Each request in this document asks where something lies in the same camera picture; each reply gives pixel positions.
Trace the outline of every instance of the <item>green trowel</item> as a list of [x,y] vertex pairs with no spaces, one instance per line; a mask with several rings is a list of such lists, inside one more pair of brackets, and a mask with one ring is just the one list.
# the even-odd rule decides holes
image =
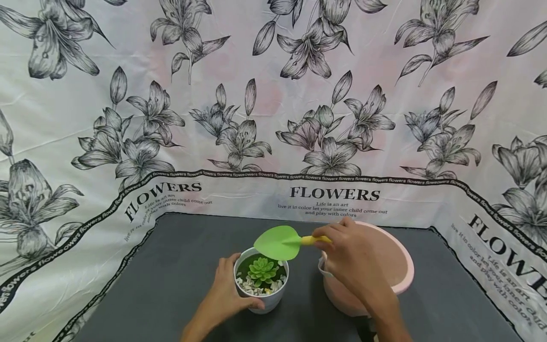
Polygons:
[[264,256],[273,260],[292,260],[300,251],[300,246],[313,245],[315,241],[332,242],[326,236],[300,237],[293,227],[279,225],[265,231],[254,242],[254,248]]

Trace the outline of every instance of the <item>bucket handle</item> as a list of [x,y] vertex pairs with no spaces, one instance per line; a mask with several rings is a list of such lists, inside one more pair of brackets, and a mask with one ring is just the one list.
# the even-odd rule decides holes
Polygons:
[[323,257],[319,258],[319,263],[317,264],[317,268],[319,269],[319,272],[321,272],[322,275],[325,277],[334,277],[334,275],[331,272],[325,271],[323,268],[325,266],[325,259]]

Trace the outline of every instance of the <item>dark gray surface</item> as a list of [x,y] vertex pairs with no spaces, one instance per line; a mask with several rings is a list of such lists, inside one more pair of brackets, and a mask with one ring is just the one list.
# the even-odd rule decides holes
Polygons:
[[[287,222],[164,215],[76,342],[178,341],[212,283],[218,258],[247,249],[264,230],[281,224]],[[291,225],[300,235],[319,226]],[[414,341],[520,341],[434,232],[386,230],[405,245],[415,263],[414,282],[400,296]],[[303,248],[289,262],[287,289],[273,312],[258,316],[244,311],[207,341],[360,341],[354,320],[326,298],[318,258],[314,248]]]

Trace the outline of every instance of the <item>hand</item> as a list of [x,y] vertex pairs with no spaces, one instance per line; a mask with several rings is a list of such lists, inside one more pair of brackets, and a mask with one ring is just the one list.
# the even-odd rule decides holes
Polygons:
[[327,268],[363,302],[369,312],[378,305],[396,305],[397,296],[389,286],[366,234],[353,220],[317,228],[314,237],[325,235],[332,243],[317,241],[315,246],[327,253]]
[[197,307],[194,317],[185,327],[182,342],[198,342],[217,325],[243,309],[264,309],[264,302],[258,298],[242,298],[237,293],[234,279],[234,263],[241,253],[218,261],[217,272],[211,289]]
[[242,298],[237,292],[234,279],[234,263],[241,253],[235,253],[228,259],[218,261],[213,286],[197,309],[196,316],[208,317],[218,325],[243,309],[264,309],[264,303],[253,297]]

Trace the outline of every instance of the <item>green succulent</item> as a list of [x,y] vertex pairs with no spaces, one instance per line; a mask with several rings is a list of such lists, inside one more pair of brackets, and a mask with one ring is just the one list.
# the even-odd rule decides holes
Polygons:
[[274,262],[268,258],[258,258],[249,265],[249,277],[254,281],[254,285],[259,287],[263,282],[266,284],[273,283],[272,278],[275,277],[279,266],[274,268]]

